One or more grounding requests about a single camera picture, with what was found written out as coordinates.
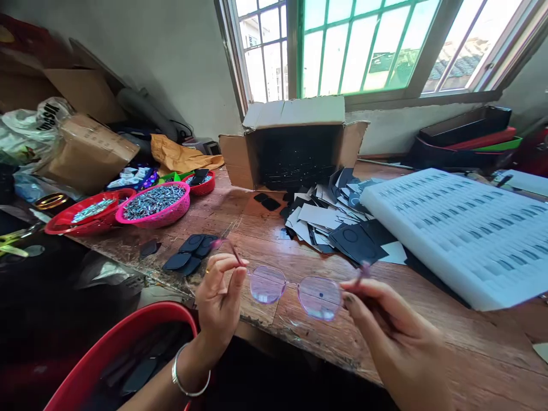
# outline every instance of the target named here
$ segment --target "window sill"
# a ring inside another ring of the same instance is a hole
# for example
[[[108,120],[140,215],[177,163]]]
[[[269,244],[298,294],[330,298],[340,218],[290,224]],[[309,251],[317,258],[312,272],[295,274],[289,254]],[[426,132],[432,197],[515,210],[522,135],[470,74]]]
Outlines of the window sill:
[[[489,103],[497,101],[502,95],[501,91],[461,92],[447,95],[425,96],[409,99],[387,99],[386,95],[348,95],[344,102],[346,112],[361,110],[394,110],[396,108],[443,106],[455,103]]]

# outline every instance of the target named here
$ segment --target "silver bracelet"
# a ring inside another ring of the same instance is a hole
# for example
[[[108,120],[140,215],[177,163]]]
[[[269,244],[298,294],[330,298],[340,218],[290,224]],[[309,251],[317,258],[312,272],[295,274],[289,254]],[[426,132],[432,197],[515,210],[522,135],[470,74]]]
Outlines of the silver bracelet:
[[[173,362],[173,367],[171,368],[171,380],[173,381],[174,384],[177,384],[177,386],[179,387],[179,389],[181,390],[181,392],[183,394],[185,394],[187,397],[194,398],[194,397],[201,396],[204,393],[204,391],[206,390],[207,386],[209,385],[209,380],[211,378],[211,370],[209,370],[209,373],[207,374],[207,382],[206,382],[204,388],[202,388],[197,393],[186,392],[186,390],[181,386],[181,383],[179,382],[179,377],[177,376],[177,359],[179,358],[179,355],[183,351],[183,348],[185,348],[188,344],[190,344],[190,343],[187,342],[185,345],[183,345],[181,348],[179,348],[179,351],[177,351],[177,355],[175,356],[175,361]]]

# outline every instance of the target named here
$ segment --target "wooden table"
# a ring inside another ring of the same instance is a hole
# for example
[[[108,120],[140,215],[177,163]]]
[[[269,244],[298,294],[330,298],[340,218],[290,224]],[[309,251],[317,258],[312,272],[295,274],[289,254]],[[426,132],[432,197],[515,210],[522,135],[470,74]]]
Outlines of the wooden table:
[[[360,179],[395,178],[407,171],[358,162]],[[162,271],[162,265],[189,235],[227,235],[253,269],[270,265],[298,283],[316,275],[336,281],[353,278],[352,266],[340,255],[324,256],[305,243],[284,239],[279,211],[268,212],[253,192],[233,187],[226,170],[217,172],[211,194],[192,198],[187,214],[168,228],[124,227],[105,237],[78,239],[89,248],[173,287],[192,298],[205,271],[183,280]],[[282,194],[272,197],[283,203]],[[139,247],[151,239],[162,243],[158,253],[139,261]],[[532,299],[508,310],[480,313],[468,310],[404,265],[377,262],[372,275],[390,284],[420,314],[442,330],[451,355],[447,373],[456,404],[462,410],[548,410],[548,365],[531,343],[548,341],[548,305]],[[241,319],[290,344],[346,370],[380,383],[369,351],[346,311],[331,323],[310,319],[294,285],[272,305],[253,300],[243,290]]]

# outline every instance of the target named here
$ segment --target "green box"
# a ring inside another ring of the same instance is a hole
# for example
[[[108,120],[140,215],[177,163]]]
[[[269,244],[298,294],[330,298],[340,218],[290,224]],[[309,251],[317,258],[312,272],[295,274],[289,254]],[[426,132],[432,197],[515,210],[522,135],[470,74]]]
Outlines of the green box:
[[[523,139],[521,137],[516,136],[516,137],[514,137],[513,140],[510,140],[509,142],[494,144],[492,146],[487,146],[487,147],[475,148],[472,151],[506,151],[506,150],[514,150],[514,149],[519,147],[519,145],[521,144],[521,141],[523,141]]]
[[[156,185],[158,184],[163,184],[166,182],[166,180],[169,180],[169,181],[183,181],[183,179],[186,177],[186,176],[189,176],[193,173],[193,171],[191,172],[188,172],[188,173],[183,173],[183,174],[177,174],[175,171],[172,172],[172,173],[169,173],[169,174],[166,174],[164,175],[163,177],[160,177],[158,179],[158,182],[156,183]]]

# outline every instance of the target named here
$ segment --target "eyeglasses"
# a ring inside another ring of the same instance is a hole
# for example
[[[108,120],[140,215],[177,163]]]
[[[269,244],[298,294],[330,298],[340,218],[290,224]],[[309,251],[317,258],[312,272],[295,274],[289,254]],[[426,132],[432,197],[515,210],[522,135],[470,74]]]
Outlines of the eyeglasses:
[[[213,248],[219,248],[222,243],[228,243],[231,251],[240,265],[244,265],[236,248],[228,239],[219,239],[213,243]],[[282,271],[274,267],[261,265],[253,270],[250,276],[249,288],[252,297],[262,304],[273,304],[284,294],[287,279]],[[369,277],[369,266],[363,265],[356,284],[362,278]],[[332,321],[335,319],[342,302],[342,291],[335,281],[323,277],[304,277],[297,284],[297,295],[303,310],[317,320]]]

